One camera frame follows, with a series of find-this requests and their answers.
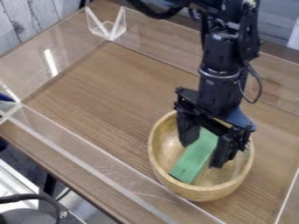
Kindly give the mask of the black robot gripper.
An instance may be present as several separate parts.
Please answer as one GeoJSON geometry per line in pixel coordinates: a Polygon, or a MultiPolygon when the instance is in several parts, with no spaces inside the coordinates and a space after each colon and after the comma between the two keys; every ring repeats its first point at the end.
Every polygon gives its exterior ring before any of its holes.
{"type": "Polygon", "coordinates": [[[233,71],[198,69],[198,89],[177,87],[177,100],[173,103],[177,117],[177,133],[182,147],[200,137],[201,128],[217,137],[216,149],[209,159],[209,167],[221,168],[242,151],[250,133],[256,130],[253,122],[240,110],[241,100],[254,103],[244,96],[249,71],[238,68],[233,71]]]}

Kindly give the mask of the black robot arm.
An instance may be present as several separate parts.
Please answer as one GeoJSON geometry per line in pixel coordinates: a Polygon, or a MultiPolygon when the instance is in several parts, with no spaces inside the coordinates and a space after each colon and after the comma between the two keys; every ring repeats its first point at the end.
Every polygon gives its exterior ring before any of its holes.
{"type": "Polygon", "coordinates": [[[200,24],[201,61],[197,89],[177,87],[173,103],[178,139],[192,144],[201,129],[216,135],[209,166],[220,168],[248,146],[256,125],[240,103],[248,76],[257,76],[249,61],[258,56],[258,0],[162,0],[164,11],[141,0],[126,0],[149,18],[166,19],[186,10],[200,24]]]}

